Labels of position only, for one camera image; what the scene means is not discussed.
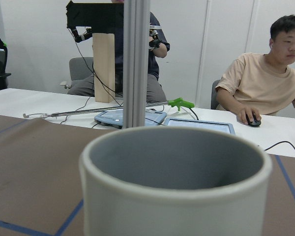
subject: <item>white table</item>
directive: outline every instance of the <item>white table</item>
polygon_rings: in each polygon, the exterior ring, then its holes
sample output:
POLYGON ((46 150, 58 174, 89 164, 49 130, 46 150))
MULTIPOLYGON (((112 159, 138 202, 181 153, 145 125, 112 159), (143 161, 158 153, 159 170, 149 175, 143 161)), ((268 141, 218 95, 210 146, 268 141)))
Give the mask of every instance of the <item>white table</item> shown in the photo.
MULTIPOLYGON (((60 93, 50 93, 41 91, 31 91, 8 88, 0 91, 0 115, 23 118, 23 114, 33 113, 58 113, 74 111, 84 106, 88 97, 67 95, 60 93)), ((95 102, 90 98, 83 109, 94 109, 116 106, 116 102, 110 104, 95 102)), ((163 106, 154 107, 156 110, 163 110, 163 106)), ((258 128, 244 125, 236 120, 236 116, 231 112, 217 111, 193 108, 200 120, 227 122, 234 126, 237 136, 249 140, 261 148, 266 149, 280 141, 289 141, 295 146, 295 118, 262 116, 262 124, 258 128)), ((194 115, 188 110, 182 108, 177 111, 177 107, 165 106, 164 112, 167 117, 194 119, 194 115)), ((81 114, 69 116, 64 124, 92 127, 96 124, 93 114, 81 114)), ((46 120, 53 123, 61 123, 65 117, 47 118, 46 120)), ((110 126, 97 125, 95 128, 115 129, 110 126)), ((279 144, 268 153, 295 157, 295 150, 287 143, 279 144)))

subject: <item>black hair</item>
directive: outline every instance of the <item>black hair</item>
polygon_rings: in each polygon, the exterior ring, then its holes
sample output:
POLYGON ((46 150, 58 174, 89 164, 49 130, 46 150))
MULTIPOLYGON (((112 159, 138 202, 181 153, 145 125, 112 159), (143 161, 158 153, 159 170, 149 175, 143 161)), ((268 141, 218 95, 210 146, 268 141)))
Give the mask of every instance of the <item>black hair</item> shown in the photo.
POLYGON ((295 29, 295 15, 283 16, 274 22, 270 29, 271 38, 275 40, 279 32, 286 33, 295 29))

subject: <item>hand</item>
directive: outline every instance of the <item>hand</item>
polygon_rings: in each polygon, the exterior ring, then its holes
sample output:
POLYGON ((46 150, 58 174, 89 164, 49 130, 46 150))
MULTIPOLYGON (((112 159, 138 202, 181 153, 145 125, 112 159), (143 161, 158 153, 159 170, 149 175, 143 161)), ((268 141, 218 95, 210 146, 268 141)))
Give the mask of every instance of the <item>hand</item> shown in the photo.
POLYGON ((248 124, 246 114, 248 115, 248 118, 250 121, 253 121, 253 115, 255 115, 257 120, 261 120, 261 116, 259 114, 259 111, 257 108, 249 107, 249 106, 243 106, 237 113, 237 117, 239 121, 243 122, 244 124, 248 124))
MULTIPOLYGON (((153 37, 149 36, 148 42, 150 43, 152 40, 153 40, 153 37)), ((157 48, 154 48, 151 51, 158 58, 164 58, 167 55, 167 48, 166 48, 165 44, 163 44, 163 43, 160 43, 157 48)))

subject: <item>metal pole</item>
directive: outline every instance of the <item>metal pole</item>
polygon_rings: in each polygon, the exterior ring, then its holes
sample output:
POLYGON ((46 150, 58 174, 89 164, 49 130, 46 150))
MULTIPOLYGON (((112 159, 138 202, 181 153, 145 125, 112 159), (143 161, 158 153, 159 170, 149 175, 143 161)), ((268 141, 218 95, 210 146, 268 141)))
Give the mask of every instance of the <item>metal pole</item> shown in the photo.
POLYGON ((144 126, 150 0, 124 1, 123 128, 144 126))

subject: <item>cardboard surface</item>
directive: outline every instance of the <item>cardboard surface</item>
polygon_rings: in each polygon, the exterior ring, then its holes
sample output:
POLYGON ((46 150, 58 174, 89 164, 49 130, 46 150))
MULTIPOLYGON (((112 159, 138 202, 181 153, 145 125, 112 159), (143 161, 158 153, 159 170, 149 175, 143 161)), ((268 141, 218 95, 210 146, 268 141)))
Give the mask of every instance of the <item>cardboard surface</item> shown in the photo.
MULTIPOLYGON (((108 132, 0 116, 0 236, 83 235, 78 159, 108 132)), ((295 158, 271 157, 263 235, 295 236, 295 158)))

